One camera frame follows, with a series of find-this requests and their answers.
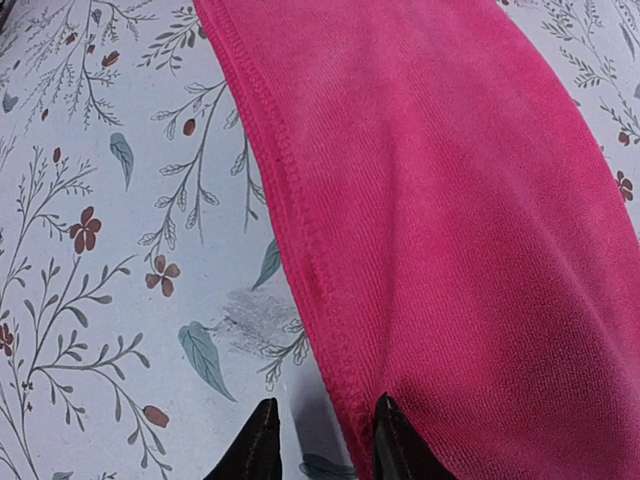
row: red cloth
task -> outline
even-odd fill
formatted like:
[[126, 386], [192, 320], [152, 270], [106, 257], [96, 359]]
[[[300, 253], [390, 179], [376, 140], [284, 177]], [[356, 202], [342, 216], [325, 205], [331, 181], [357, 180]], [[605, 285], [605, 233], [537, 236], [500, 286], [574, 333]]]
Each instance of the red cloth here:
[[361, 480], [388, 391], [461, 479], [640, 478], [640, 251], [493, 0], [196, 0]]

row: brown flower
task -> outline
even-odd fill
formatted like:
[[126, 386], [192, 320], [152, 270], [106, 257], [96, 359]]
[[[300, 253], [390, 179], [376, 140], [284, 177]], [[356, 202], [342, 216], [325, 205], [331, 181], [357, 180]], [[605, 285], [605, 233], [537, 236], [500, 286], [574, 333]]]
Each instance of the brown flower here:
[[184, 133], [187, 137], [190, 137], [194, 130], [196, 129], [196, 121], [193, 118], [190, 118], [186, 122], [184, 122], [184, 127], [182, 127], [182, 133]]
[[67, 37], [67, 39], [64, 41], [64, 44], [71, 45], [73, 42], [76, 41], [76, 38], [78, 38], [78, 34], [76, 32], [73, 32]]
[[0, 350], [4, 350], [4, 354], [7, 357], [13, 355], [11, 344], [13, 343], [13, 333], [9, 331], [9, 325], [6, 323], [0, 327]]
[[110, 67], [111, 65], [113, 65], [118, 61], [118, 57], [120, 57], [120, 54], [114, 50], [106, 57], [102, 57], [102, 66]]
[[80, 216], [80, 223], [76, 223], [69, 230], [71, 238], [75, 238], [76, 253], [80, 255], [86, 248], [87, 251], [93, 250], [96, 246], [96, 233], [102, 228], [102, 222], [93, 217], [93, 207], [87, 207]]
[[624, 178], [624, 173], [618, 171], [618, 173], [616, 174], [617, 177], [617, 182], [618, 182], [618, 188], [620, 189], [620, 193], [622, 194], [622, 199], [626, 202], [633, 200], [633, 193], [631, 192], [633, 190], [633, 184], [631, 183], [631, 180], [629, 180], [628, 178]]
[[620, 132], [618, 134], [618, 141], [623, 144], [625, 147], [629, 146], [629, 142], [630, 142], [630, 138], [629, 138], [629, 134], [625, 133], [625, 132]]
[[158, 273], [147, 273], [145, 277], [147, 288], [154, 288], [158, 283], [161, 283], [162, 294], [169, 298], [173, 294], [173, 282], [171, 279], [180, 276], [180, 269], [175, 263], [166, 267], [167, 260], [164, 255], [158, 255], [153, 261], [153, 265]]
[[144, 407], [142, 409], [142, 413], [144, 413], [144, 416], [147, 417], [149, 422], [158, 427], [166, 428], [167, 423], [169, 423], [169, 417], [167, 414], [153, 405], [147, 405]]

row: knit fabric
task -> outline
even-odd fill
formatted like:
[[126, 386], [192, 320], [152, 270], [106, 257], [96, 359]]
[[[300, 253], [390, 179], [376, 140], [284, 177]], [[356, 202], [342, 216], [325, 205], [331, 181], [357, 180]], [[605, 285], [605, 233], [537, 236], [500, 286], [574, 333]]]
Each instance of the knit fabric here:
[[460, 479], [640, 478], [640, 250], [493, 0], [196, 0], [361, 480], [389, 392]]

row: pink fabric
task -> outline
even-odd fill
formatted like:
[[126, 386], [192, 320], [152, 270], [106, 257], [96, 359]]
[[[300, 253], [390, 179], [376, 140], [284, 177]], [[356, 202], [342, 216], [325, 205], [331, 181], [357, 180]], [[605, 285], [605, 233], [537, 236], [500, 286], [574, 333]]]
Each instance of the pink fabric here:
[[196, 0], [361, 480], [388, 391], [461, 479], [640, 478], [640, 251], [493, 0]]

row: floral pattern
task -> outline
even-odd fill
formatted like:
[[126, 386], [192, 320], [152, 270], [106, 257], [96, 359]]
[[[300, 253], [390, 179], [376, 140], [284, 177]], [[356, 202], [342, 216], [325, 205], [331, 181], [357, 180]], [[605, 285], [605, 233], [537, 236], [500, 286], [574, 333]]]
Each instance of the floral pattern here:
[[[497, 3], [592, 127], [640, 238], [640, 3]], [[330, 403], [189, 0], [17, 0], [0, 103], [0, 478], [202, 478], [268, 395], [297, 423], [284, 478], [355, 478], [337, 427], [304, 422], [301, 399]]]

